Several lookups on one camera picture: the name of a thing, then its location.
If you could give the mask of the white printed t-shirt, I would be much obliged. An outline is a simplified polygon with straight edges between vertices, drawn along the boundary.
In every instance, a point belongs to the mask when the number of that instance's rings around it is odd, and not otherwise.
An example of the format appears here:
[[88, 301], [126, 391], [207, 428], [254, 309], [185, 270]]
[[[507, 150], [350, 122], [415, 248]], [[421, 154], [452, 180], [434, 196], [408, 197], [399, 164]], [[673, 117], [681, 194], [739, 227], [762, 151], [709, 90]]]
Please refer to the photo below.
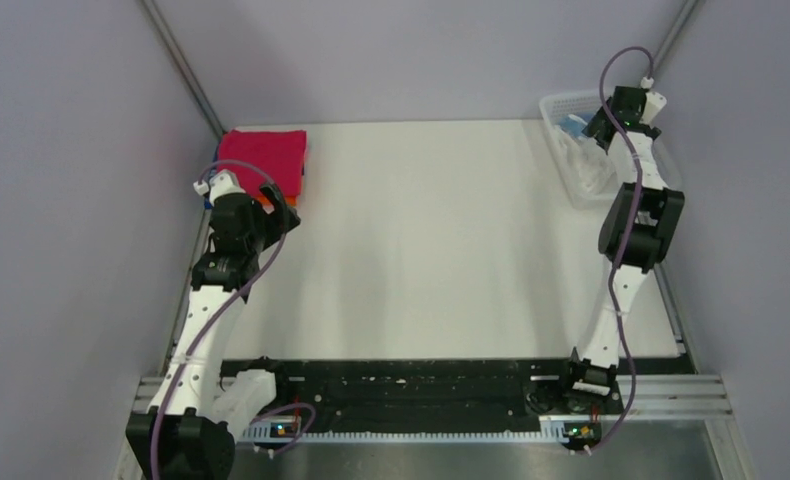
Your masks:
[[582, 134], [592, 115], [566, 115], [555, 126], [561, 151], [582, 190], [600, 194], [615, 174], [615, 167], [594, 139]]

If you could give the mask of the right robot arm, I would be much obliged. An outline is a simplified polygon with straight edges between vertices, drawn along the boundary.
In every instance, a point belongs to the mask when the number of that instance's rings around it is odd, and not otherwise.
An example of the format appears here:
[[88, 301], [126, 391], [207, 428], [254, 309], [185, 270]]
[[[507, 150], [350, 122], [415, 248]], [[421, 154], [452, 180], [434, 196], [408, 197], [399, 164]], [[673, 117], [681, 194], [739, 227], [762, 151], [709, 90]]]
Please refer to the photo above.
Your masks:
[[654, 118], [666, 99], [649, 84], [617, 86], [583, 130], [613, 165], [614, 200], [601, 225], [597, 249], [606, 262], [593, 317], [573, 347], [557, 385], [560, 404], [583, 412], [614, 399], [622, 359], [630, 360], [626, 327], [644, 281], [666, 257], [685, 205], [682, 191], [660, 170]]

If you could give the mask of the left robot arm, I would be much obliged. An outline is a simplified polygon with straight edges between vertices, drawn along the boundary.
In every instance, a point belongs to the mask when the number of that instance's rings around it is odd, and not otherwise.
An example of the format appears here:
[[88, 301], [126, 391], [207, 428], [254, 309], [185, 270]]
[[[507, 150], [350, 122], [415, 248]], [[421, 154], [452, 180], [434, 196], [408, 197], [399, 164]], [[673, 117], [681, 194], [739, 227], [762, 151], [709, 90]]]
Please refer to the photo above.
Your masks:
[[[125, 437], [147, 479], [225, 479], [235, 448], [257, 413], [279, 413], [291, 386], [253, 369], [223, 386], [226, 347], [253, 284], [274, 263], [300, 219], [273, 183], [263, 202], [239, 187], [210, 192], [210, 234], [192, 267], [188, 310], [158, 391], [130, 415]], [[265, 250], [274, 254], [260, 261]]]

